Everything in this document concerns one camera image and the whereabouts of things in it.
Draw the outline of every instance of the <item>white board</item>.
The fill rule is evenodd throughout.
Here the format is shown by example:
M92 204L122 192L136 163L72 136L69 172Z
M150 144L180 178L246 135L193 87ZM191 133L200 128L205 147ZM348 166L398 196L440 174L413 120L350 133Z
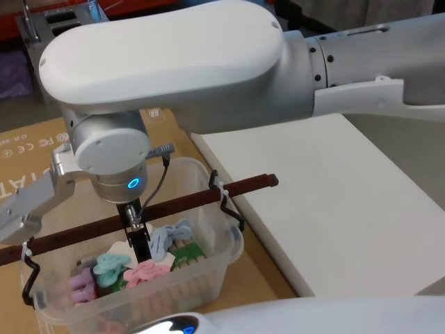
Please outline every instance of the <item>white board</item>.
M445 293L445 213L343 116L192 135L301 296Z

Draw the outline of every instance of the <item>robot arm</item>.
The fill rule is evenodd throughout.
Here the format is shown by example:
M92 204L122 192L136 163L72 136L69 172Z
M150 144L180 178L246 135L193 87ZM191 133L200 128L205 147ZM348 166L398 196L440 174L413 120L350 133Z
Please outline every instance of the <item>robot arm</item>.
M76 172L59 183L53 162L46 200L5 202L0 241L35 234L40 225L26 229L23 220L66 199L78 176L107 201L137 199L150 149L139 108L170 107L197 133L336 112L445 120L444 24L434 15L304 39L283 33L260 6L224 0L69 30L45 49L39 70L63 108L64 153ZM38 184L31 188L27 198L38 196Z

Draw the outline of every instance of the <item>wooden stick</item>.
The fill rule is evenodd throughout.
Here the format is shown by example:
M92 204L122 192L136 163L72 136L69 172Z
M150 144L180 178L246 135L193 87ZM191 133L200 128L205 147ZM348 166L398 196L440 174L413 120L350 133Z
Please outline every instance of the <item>wooden stick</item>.
M248 193L250 191L278 185L278 179L274 174L263 174L249 179L224 185L229 191L229 197ZM143 213L142 220L153 221L154 219L177 214L182 211L200 207L220 200L219 189L208 189L191 195L175 198L166 202L147 207ZM54 251L58 248L77 244L79 242L100 237L101 235L121 230L122 222L119 216L105 218L94 223L70 228L62 232L50 234L41 238L33 239L28 243L28 248L33 255ZM10 246L0 249L0 266L19 261L22 256L22 246Z

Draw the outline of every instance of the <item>blue led light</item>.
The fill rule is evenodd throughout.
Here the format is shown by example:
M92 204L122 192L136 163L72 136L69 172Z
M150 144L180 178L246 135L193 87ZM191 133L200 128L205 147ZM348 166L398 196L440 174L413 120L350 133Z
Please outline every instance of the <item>blue led light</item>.
M184 332L184 334L193 334L193 332L195 331L195 327L193 326L185 327L182 331Z
M134 187L136 187L139 184L139 179L136 177L134 179L132 179L132 181L128 182L128 189L133 189Z

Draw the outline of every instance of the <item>plastic container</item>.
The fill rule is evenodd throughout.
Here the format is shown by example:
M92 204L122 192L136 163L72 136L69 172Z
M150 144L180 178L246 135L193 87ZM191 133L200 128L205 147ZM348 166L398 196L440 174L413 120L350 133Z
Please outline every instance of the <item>plastic container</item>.
M142 199L151 193L162 172L162 164L148 166L150 185ZM172 159L153 203L208 189L208 181L209 174L197 160ZM100 200L89 182L81 182L72 198L45 216L40 235L116 214L115 205ZM190 311L216 299L227 265L243 251L243 237L233 220L220 211L218 203L150 223L156 227L181 218L190 221L193 238L206 255L205 260L88 303L75 305L70 297L68 280L75 272L76 262L106 252L115 241L124 241L123 231L34 257L42 269L33 288L41 333L52 333L53 325L66 326L71 333L79 334L130 333L153 319Z

